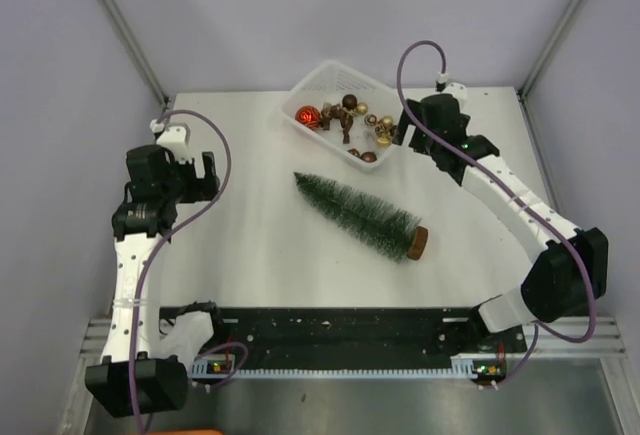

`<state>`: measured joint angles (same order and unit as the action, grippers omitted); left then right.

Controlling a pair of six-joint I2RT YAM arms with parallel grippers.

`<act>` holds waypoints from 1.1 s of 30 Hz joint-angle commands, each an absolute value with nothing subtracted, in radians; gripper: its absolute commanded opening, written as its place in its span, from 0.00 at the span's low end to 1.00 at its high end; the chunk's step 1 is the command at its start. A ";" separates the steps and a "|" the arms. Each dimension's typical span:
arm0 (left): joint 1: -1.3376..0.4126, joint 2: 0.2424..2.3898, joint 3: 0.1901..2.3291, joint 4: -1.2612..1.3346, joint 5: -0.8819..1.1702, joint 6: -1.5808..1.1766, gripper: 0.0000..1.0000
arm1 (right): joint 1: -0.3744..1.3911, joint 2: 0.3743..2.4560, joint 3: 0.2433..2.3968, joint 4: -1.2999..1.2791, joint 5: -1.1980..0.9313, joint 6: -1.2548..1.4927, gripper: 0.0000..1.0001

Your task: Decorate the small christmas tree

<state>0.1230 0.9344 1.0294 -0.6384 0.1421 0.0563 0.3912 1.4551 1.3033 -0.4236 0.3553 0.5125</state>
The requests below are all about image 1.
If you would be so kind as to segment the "brown and gold ornament garland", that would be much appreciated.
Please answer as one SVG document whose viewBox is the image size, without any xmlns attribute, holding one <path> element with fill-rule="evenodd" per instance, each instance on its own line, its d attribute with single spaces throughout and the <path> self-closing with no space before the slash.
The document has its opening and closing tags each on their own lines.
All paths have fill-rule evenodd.
<svg viewBox="0 0 640 435">
<path fill-rule="evenodd" d="M 379 148 L 388 148 L 392 144 L 396 123 L 391 116 L 377 116 L 370 111 L 366 115 L 358 115 L 355 107 L 361 103 L 354 94 L 348 93 L 338 104 L 325 103 L 321 109 L 323 120 L 320 128 L 328 131 L 333 120 L 338 120 L 344 145 L 351 143 L 351 129 L 356 119 L 361 119 Z"/>
</svg>

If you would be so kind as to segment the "white plastic basket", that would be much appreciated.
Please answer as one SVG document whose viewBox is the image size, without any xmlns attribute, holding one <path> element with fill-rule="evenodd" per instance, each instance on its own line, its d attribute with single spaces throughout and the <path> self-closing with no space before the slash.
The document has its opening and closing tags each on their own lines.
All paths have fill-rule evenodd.
<svg viewBox="0 0 640 435">
<path fill-rule="evenodd" d="M 310 130 L 295 121 L 296 111 L 311 105 L 319 111 L 325 103 L 338 104 L 348 93 L 365 102 L 377 116 L 391 116 L 396 123 L 400 114 L 400 101 L 386 85 L 337 61 L 326 61 L 311 71 L 285 97 L 280 113 L 300 134 L 306 136 L 328 152 L 342 158 L 362 172 L 380 167 L 393 153 L 391 145 L 379 148 L 372 133 L 361 119 L 351 129 L 351 143 L 344 145 L 338 120 L 333 120 L 328 131 Z"/>
</svg>

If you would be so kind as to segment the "small green christmas tree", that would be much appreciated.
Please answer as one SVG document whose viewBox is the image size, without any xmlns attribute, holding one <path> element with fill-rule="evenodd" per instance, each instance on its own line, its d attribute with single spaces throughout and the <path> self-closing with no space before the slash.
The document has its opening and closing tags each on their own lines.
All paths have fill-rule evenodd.
<svg viewBox="0 0 640 435">
<path fill-rule="evenodd" d="M 311 207 L 360 243 L 397 263 L 422 257 L 429 231 L 420 217 L 323 176 L 296 172 L 294 180 Z"/>
</svg>

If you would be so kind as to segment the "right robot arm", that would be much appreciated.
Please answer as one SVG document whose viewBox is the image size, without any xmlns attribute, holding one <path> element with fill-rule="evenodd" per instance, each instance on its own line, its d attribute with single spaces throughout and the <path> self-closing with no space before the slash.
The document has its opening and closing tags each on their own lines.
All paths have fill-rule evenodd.
<svg viewBox="0 0 640 435">
<path fill-rule="evenodd" d="M 609 242 L 550 208 L 508 167 L 483 135 L 470 135 L 470 118 L 451 93 L 403 99 L 393 142 L 430 157 L 436 167 L 481 201 L 524 249 L 531 267 L 521 284 L 474 308 L 469 343 L 487 351 L 504 331 L 530 322 L 549 324 L 587 310 L 607 289 Z"/>
</svg>

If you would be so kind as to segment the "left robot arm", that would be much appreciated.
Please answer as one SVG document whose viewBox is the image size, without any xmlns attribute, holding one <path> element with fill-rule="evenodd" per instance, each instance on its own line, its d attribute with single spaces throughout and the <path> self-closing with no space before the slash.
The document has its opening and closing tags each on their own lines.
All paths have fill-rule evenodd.
<svg viewBox="0 0 640 435">
<path fill-rule="evenodd" d="M 180 308 L 169 334 L 161 335 L 161 281 L 149 267 L 175 232 L 178 205 L 217 195 L 213 154 L 203 153 L 202 161 L 198 177 L 183 148 L 145 145 L 127 153 L 130 179 L 112 216 L 117 272 L 111 325 L 99 362 L 85 372 L 86 388 L 114 418 L 183 408 L 196 355 L 226 342 L 227 329 L 213 318 L 211 302 Z"/>
</svg>

